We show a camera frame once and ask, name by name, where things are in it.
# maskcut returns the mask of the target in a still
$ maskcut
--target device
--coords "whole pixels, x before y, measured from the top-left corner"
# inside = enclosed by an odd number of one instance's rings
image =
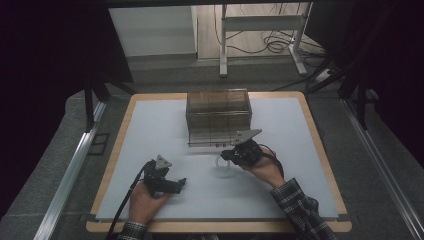
[[[268,148],[271,152],[272,150],[263,144],[257,144],[252,139],[261,132],[262,129],[237,131],[234,141],[231,142],[234,148],[232,150],[222,151],[221,157],[226,161],[231,160],[235,165],[240,166],[254,166],[262,157],[267,157],[275,162],[280,170],[281,176],[284,178],[281,162],[275,155],[264,153],[261,146]]]

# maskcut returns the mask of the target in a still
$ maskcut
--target sleeve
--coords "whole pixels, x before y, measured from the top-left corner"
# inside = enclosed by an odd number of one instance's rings
[[[141,240],[146,231],[147,225],[128,221],[125,223],[117,240]]]
[[[297,231],[311,239],[336,239],[333,231],[318,214],[318,201],[306,196],[296,179],[273,189],[271,195]]]

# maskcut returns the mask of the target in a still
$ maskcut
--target white board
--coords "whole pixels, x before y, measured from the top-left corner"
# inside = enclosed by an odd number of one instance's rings
[[[319,201],[324,218],[337,218],[335,202],[297,98],[251,99],[254,137],[277,152],[285,178],[296,178],[306,195]],[[285,218],[271,187],[233,164],[216,159],[225,148],[188,147],[185,100],[139,101],[122,145],[111,182],[97,214],[112,219],[143,165],[158,154],[170,161],[166,178],[187,178],[181,194],[171,197],[155,219]],[[128,204],[122,219],[128,218]]]

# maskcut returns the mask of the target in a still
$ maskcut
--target transparent box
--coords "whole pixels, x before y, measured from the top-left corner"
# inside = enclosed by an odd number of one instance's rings
[[[250,129],[252,109],[247,90],[189,92],[186,119],[190,147],[231,145],[237,131]]]

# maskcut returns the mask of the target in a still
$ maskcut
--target hand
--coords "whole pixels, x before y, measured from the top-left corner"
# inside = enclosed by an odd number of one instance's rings
[[[153,198],[147,186],[139,182],[131,194],[128,220],[147,225],[170,196],[171,194],[165,193],[160,198]]]
[[[275,155],[267,148],[262,148],[264,153]],[[273,188],[277,188],[286,183],[281,176],[280,170],[277,165],[269,158],[262,157],[254,166],[240,166],[243,170],[248,171],[255,175],[258,179],[268,183]]]

